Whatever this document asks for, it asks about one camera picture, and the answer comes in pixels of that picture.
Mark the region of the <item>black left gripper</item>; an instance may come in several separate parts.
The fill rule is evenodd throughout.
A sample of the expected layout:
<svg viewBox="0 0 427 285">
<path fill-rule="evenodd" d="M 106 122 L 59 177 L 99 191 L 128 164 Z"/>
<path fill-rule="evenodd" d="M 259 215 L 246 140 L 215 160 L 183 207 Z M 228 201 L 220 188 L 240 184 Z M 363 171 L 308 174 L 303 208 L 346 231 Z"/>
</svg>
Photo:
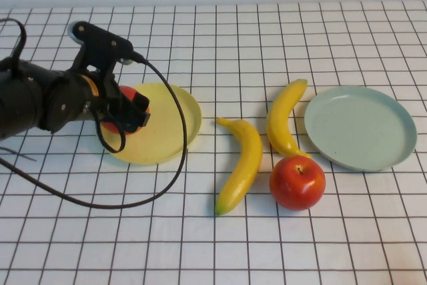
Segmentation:
<svg viewBox="0 0 427 285">
<path fill-rule="evenodd" d="M 135 92 L 133 97 L 121 98 L 119 86 L 112 69 L 88 71 L 99 92 L 95 110 L 100 120 L 114 119 L 122 130 L 139 130 L 145 127 L 150 117 L 149 99 Z"/>
</svg>

